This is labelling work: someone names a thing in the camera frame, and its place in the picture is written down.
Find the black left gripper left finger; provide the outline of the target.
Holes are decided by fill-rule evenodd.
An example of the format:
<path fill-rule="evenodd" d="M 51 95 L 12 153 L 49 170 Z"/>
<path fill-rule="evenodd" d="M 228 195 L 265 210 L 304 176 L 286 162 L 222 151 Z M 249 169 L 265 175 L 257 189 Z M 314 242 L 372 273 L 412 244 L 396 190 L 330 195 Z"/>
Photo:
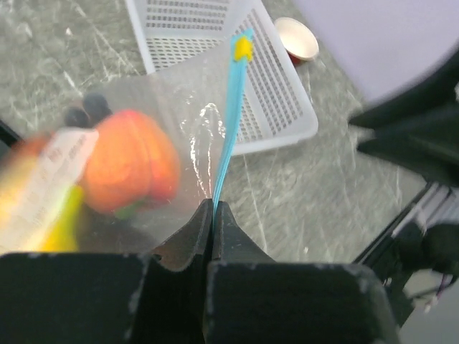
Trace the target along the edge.
<path fill-rule="evenodd" d="M 212 201 L 152 252 L 1 257 L 3 343 L 203 343 Z"/>

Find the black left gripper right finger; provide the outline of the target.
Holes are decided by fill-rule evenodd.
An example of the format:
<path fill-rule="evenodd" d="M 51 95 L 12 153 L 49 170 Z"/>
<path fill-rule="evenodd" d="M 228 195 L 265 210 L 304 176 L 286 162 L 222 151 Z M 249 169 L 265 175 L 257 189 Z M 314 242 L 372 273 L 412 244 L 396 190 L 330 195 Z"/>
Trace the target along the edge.
<path fill-rule="evenodd" d="M 362 264 L 279 263 L 220 202 L 207 270 L 208 343 L 398 343 L 382 283 Z"/>

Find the fake peach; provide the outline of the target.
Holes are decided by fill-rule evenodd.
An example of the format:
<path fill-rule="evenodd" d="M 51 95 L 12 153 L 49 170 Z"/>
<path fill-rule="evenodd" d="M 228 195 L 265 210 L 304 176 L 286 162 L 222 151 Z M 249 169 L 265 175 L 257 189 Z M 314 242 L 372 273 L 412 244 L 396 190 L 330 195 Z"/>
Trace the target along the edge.
<path fill-rule="evenodd" d="M 90 208 L 104 214 L 140 200 L 157 205 L 175 198 L 179 154 L 153 118 L 121 110 L 96 129 L 99 138 L 80 180 Z"/>

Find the clear zip top bag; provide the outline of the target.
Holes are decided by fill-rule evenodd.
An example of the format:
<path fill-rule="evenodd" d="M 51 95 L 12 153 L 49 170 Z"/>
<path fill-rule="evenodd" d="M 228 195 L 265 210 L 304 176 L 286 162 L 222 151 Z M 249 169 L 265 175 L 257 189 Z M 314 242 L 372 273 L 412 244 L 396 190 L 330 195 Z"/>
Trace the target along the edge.
<path fill-rule="evenodd" d="M 1 127 L 1 253 L 146 252 L 222 190 L 253 31 L 85 94 L 20 138 Z"/>

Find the fake dark grapes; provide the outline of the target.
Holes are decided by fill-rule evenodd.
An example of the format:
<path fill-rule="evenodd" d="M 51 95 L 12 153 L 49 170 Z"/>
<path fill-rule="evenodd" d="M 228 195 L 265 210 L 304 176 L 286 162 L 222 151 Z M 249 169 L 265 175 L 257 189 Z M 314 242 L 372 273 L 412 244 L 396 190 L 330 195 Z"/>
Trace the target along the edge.
<path fill-rule="evenodd" d="M 91 92 L 86 94 L 80 105 L 69 107 L 64 115 L 67 127 L 94 128 L 112 114 L 104 95 Z"/>

